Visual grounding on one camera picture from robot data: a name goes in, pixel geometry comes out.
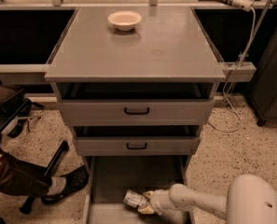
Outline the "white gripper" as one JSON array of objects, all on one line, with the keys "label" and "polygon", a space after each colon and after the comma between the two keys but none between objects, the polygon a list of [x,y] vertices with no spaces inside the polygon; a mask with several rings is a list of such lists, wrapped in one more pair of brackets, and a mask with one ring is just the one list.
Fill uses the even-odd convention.
[{"label": "white gripper", "polygon": [[161,216],[167,211],[174,210],[175,208],[168,190],[150,190],[144,192],[143,196],[149,199],[149,203],[138,207],[138,212],[143,215],[155,215],[157,213]]}]

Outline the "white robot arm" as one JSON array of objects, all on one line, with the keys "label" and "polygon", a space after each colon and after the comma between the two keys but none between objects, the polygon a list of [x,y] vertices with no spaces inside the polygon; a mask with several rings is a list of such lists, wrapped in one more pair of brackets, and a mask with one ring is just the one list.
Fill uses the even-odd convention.
[{"label": "white robot arm", "polygon": [[226,224],[277,224],[277,192],[255,175],[237,176],[226,196],[197,192],[182,184],[174,184],[168,190],[148,191],[145,196],[148,200],[138,211],[146,215],[197,207]]}]

